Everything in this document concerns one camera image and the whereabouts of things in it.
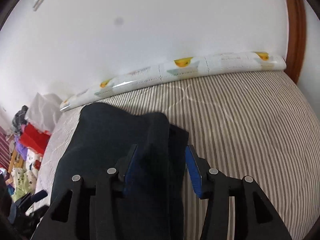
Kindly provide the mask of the brown wooden door frame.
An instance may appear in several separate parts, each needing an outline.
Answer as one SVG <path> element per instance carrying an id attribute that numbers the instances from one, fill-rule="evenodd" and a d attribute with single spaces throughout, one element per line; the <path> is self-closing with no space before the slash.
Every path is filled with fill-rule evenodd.
<path id="1" fill-rule="evenodd" d="M 306 48 L 306 12 L 303 0 L 286 0 L 289 34 L 285 73 L 298 83 Z"/>

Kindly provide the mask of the black long-sleeve sweatshirt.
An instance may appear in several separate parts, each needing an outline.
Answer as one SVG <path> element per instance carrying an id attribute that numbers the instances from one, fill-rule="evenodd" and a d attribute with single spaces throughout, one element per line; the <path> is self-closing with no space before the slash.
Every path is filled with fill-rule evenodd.
<path id="1" fill-rule="evenodd" d="M 70 189 L 74 175 L 94 187 L 136 145 L 133 181 L 114 202 L 118 233 L 123 239 L 182 239 L 188 139 L 188 132 L 163 113 L 132 115 L 106 103 L 85 106 L 57 165 L 51 198 Z"/>

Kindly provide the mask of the red paper shopping bag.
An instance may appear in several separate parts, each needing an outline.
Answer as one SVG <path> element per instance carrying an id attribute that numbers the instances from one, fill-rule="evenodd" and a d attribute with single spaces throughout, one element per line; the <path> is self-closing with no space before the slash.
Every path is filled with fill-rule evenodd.
<path id="1" fill-rule="evenodd" d="M 48 145 L 50 135 L 40 132 L 32 124 L 27 124 L 19 142 L 27 148 L 31 148 L 34 152 L 44 154 Z"/>

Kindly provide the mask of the grey plaid cloth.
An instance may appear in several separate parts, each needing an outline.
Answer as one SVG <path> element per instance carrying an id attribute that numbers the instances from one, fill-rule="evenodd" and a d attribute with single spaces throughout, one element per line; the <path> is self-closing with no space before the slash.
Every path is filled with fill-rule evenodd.
<path id="1" fill-rule="evenodd" d="M 12 131 L 16 135 L 21 135 L 23 133 L 23 128 L 27 125 L 27 120 L 25 115 L 28 111 L 28 106 L 23 105 L 22 108 L 15 114 L 12 120 Z"/>

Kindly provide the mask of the white Miniso plastic bag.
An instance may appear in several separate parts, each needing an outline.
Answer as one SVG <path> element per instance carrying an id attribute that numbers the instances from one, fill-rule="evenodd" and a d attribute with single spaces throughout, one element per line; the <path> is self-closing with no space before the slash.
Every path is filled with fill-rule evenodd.
<path id="1" fill-rule="evenodd" d="M 62 112 L 62 100 L 56 94 L 37 93 L 28 108 L 25 119 L 43 133 L 52 134 Z"/>

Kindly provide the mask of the grey striped quilted mattress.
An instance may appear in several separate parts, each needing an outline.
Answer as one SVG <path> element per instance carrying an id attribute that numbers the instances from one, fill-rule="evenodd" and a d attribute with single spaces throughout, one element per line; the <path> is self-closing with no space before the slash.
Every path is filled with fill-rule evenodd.
<path id="1" fill-rule="evenodd" d="M 319 120 L 284 72 L 200 77 L 104 99 L 131 114 L 162 112 L 225 175 L 252 176 L 293 239 L 319 218 Z"/>

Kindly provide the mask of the white patterned rolled mat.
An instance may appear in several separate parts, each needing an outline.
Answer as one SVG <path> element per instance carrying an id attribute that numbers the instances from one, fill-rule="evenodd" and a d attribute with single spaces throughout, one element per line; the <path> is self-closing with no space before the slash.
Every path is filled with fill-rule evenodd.
<path id="1" fill-rule="evenodd" d="M 285 69 L 286 63 L 283 57 L 267 52 L 224 53 L 187 57 L 144 67 L 105 80 L 63 101 L 60 105 L 60 111 L 65 112 L 133 90 L 195 77 Z"/>

